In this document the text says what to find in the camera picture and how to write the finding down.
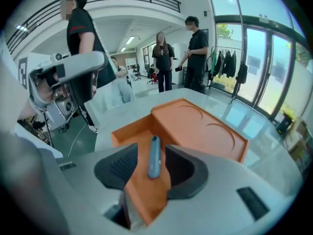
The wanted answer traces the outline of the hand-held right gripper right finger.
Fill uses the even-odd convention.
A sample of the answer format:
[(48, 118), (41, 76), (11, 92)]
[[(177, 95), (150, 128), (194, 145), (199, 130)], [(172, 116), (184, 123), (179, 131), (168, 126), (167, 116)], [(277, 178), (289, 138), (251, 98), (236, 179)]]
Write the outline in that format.
[(166, 166), (188, 180), (175, 185), (146, 235), (264, 235), (293, 202), (234, 160), (177, 145), (165, 148)]

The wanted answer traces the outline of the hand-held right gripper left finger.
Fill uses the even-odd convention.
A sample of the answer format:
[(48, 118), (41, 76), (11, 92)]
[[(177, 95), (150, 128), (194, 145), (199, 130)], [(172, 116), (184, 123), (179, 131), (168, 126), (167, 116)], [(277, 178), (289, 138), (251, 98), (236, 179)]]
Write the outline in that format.
[(125, 186), (136, 166), (136, 143), (62, 158), (58, 165), (74, 190), (98, 214), (130, 230)]

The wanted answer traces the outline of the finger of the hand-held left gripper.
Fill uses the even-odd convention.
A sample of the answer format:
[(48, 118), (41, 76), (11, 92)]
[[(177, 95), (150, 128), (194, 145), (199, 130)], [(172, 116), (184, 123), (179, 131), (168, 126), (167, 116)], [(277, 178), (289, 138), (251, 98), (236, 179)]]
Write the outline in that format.
[(62, 59), (55, 63), (56, 74), (59, 83), (66, 83), (77, 77), (97, 71), (108, 63), (105, 53), (92, 51), (84, 54), (77, 54)]

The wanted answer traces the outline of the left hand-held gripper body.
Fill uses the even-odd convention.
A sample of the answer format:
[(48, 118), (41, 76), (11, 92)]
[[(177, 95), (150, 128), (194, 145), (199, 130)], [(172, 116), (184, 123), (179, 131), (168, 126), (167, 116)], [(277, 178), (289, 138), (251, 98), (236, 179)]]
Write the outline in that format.
[[(55, 68), (55, 63), (56, 59), (53, 59), (50, 55), (29, 53), (18, 61), (18, 81), (30, 93), (33, 89), (32, 85), (37, 85), (41, 79), (35, 78), (29, 81), (29, 74), (46, 67), (53, 69)], [(59, 85), (54, 89), (61, 86), (65, 86), (68, 97), (59, 97), (41, 107), (33, 104), (31, 98), (28, 99), (28, 102), (32, 104), (37, 112), (34, 117), (41, 117), (40, 122), (43, 122), (44, 118), (46, 118), (49, 123), (67, 123), (77, 109), (65, 84)]]

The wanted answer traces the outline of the blue-grey object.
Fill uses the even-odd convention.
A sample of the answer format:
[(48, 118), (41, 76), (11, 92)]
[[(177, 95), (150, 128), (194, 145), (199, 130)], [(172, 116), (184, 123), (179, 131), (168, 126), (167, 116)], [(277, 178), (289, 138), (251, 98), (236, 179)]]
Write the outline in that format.
[(161, 140), (153, 136), (150, 143), (148, 177), (156, 179), (161, 173)]

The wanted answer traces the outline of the orange box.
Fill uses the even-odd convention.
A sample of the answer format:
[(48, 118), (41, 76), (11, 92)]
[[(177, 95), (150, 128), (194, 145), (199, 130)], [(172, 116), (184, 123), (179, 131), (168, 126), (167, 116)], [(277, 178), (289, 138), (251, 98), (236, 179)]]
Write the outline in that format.
[[(161, 140), (161, 173), (148, 177), (150, 143)], [(166, 166), (165, 148), (177, 145), (239, 163), (244, 161), (248, 140), (204, 109), (180, 98), (155, 106), (149, 115), (111, 133), (115, 147), (136, 143), (137, 166), (126, 184), (126, 191), (139, 216), (150, 225), (175, 195), (170, 190), (193, 175), (182, 172), (174, 177)]]

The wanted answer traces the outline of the person's left forearm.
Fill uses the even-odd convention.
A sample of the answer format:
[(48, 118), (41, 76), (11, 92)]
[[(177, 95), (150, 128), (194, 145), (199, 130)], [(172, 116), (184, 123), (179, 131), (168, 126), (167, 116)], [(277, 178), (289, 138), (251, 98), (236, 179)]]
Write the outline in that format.
[(37, 112), (36, 112), (36, 110), (34, 110), (32, 104), (29, 102), (26, 102), (24, 108), (22, 109), (22, 111), (18, 117), (18, 120), (30, 118), (30, 117), (35, 116), (36, 114), (37, 114)]

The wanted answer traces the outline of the person's left hand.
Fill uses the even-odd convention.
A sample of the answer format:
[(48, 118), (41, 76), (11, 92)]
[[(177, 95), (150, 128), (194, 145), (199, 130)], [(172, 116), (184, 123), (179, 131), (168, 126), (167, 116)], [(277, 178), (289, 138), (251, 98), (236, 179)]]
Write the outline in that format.
[(53, 101), (59, 97), (68, 97), (65, 86), (56, 89), (50, 88), (46, 79), (40, 80), (37, 84), (37, 90), (40, 98), (45, 102)]

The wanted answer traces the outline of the white marble table black legs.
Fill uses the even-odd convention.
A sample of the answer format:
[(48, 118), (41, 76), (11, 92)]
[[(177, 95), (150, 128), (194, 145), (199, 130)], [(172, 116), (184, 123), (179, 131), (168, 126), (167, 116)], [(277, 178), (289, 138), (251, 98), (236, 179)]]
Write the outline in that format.
[(285, 196), (293, 196), (300, 191), (303, 178), (284, 147), (283, 139), (274, 125), (252, 108), (237, 100), (231, 103), (228, 96), (216, 91), (209, 91), (205, 95), (180, 88), (163, 93), (144, 91), (142, 94), (143, 97), (135, 101), (111, 108), (100, 102), (100, 93), (85, 103), (85, 108), (98, 128), (95, 151), (112, 147), (112, 131), (149, 115), (157, 105), (185, 98), (249, 140), (245, 166)]

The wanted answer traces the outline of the black balcony railing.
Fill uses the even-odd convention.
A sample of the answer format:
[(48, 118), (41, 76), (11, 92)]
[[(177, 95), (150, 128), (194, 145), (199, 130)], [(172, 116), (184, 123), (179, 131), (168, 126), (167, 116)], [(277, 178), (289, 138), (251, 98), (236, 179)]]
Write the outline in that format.
[[(88, 3), (98, 1), (106, 0), (88, 0)], [(174, 10), (176, 12), (180, 12), (181, 7), (181, 2), (178, 0), (135, 0), (135, 1), (157, 4), (165, 8)], [(11, 53), (14, 52), (15, 49), (21, 44), (21, 42), (29, 35), (29, 33), (34, 31), (36, 28), (38, 28), (51, 18), (57, 16), (59, 14), (58, 9), (59, 5), (60, 0), (54, 0), (51, 3), (45, 5), (40, 10), (36, 11), (22, 24), (18, 25), (18, 28), (15, 30), (15, 32), (10, 36), (10, 38), (7, 41), (9, 51)]]

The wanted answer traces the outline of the open cardboard box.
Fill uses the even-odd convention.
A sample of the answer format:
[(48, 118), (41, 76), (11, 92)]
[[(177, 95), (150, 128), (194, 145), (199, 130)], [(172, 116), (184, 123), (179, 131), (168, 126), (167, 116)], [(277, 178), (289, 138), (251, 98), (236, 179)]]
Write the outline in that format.
[(284, 138), (288, 153), (295, 162), (307, 150), (308, 137), (309, 131), (306, 122), (301, 117), (296, 118)]

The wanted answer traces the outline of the black bin yellow lid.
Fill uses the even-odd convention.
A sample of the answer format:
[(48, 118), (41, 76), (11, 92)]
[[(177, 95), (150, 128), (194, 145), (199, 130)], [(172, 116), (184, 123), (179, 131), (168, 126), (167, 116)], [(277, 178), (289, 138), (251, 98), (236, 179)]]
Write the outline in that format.
[(287, 129), (290, 127), (292, 122), (293, 122), (292, 117), (288, 113), (283, 112), (283, 119), (277, 126), (278, 133), (279, 134), (286, 133)]

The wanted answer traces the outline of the clothes rack with hanging coats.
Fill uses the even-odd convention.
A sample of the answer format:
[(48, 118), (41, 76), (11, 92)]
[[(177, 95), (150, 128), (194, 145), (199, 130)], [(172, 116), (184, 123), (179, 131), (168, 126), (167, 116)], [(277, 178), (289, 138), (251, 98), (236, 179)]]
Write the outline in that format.
[(237, 59), (237, 53), (244, 52), (235, 47), (214, 46), (207, 58), (208, 89), (215, 88), (231, 95), (231, 102), (237, 99), (240, 87), (246, 83), (248, 67), (243, 60)]

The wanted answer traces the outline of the glass double door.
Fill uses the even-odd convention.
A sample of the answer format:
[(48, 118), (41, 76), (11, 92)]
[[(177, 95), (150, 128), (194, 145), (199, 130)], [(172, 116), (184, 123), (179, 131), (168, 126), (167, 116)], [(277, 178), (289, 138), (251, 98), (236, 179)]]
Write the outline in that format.
[(213, 51), (237, 54), (236, 72), (247, 66), (246, 81), (222, 75), (223, 90), (270, 120), (282, 109), (295, 63), (295, 42), (271, 28), (240, 21), (216, 21)]

